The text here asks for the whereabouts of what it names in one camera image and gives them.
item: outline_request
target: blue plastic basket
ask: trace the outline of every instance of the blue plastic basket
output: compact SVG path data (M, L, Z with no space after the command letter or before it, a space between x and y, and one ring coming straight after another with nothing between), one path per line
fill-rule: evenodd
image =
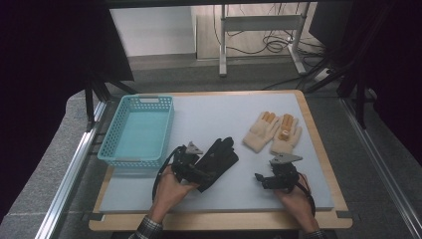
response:
M159 168L173 123L173 98L124 96L98 158L112 166Z

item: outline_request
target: tan work glove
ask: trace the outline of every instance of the tan work glove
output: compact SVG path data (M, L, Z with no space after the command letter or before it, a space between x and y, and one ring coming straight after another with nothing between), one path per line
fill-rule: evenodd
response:
M277 129L271 145L271 153L279 154L285 152L292 154L293 148L302 134L302 128L296 127L298 119L294 119L289 114L285 114L283 118L280 118L280 121L280 127Z
M259 152L273 138L278 127L279 118L274 113L261 113L243 138L243 142L255 152Z

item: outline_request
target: wooden frame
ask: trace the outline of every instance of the wooden frame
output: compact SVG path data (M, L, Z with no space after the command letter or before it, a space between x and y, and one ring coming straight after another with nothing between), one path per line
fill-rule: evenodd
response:
M205 92L205 93L170 93L172 96L220 96L220 95L259 95L259 94L295 94L308 131L316 150L322 172L331 192L334 208L330 211L318 211L316 220L324 229L349 228L351 218L338 218L337 211L348 211L341 190L338 186L331 164L329 163L317 127L311 115L305 96L300 91L271 92ZM112 167L107 169L105 179L93 213L100 213L100 205L106 193ZM94 231L134 231L145 214L105 214L101 221L91 220L90 228ZM285 211L272 212L218 212L218 213L170 213L163 222L166 230L274 230L299 229L295 219Z

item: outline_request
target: sleeve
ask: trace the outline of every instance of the sleeve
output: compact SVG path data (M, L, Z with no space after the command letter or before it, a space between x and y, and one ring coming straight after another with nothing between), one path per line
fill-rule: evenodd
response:
M318 230L313 233L305 234L304 239L328 239L325 233L321 230Z
M145 216L129 239L159 239L162 234L162 224L156 223Z

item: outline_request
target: wrist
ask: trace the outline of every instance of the wrist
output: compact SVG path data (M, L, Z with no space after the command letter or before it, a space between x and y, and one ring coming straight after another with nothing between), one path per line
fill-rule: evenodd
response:
M305 232L305 234L313 233L319 230L317 220L311 215L302 218L297 218L297 221L301 225L301 228Z
M165 208L160 205L156 205L154 203L149 209L148 218L151 219L153 222L161 224L168 211L169 211L168 208Z

